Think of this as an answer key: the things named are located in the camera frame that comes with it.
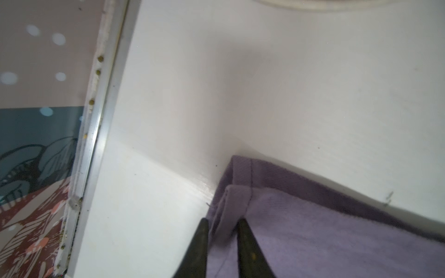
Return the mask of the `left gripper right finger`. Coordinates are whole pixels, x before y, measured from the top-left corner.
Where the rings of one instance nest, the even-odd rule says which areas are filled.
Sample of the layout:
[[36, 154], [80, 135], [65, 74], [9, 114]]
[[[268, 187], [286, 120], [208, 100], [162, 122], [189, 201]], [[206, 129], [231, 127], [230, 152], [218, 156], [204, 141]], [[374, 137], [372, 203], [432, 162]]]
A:
[[238, 272], [240, 278], [276, 278], [245, 218], [237, 225]]

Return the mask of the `purple trousers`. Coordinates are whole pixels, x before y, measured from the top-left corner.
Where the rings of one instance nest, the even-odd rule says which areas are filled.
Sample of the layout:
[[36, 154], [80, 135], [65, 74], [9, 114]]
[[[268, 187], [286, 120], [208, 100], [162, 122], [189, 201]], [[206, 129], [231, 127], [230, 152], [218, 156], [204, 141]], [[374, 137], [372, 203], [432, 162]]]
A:
[[445, 239], [270, 162], [233, 156], [210, 209], [207, 276], [236, 278], [247, 222], [279, 278], [442, 278]]

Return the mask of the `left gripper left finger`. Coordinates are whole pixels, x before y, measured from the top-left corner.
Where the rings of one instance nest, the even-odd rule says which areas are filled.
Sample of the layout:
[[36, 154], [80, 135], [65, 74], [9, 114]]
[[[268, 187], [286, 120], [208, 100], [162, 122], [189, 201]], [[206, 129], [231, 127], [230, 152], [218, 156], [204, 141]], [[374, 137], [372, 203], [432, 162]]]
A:
[[202, 218], [174, 278], [205, 278], [209, 243], [209, 221]]

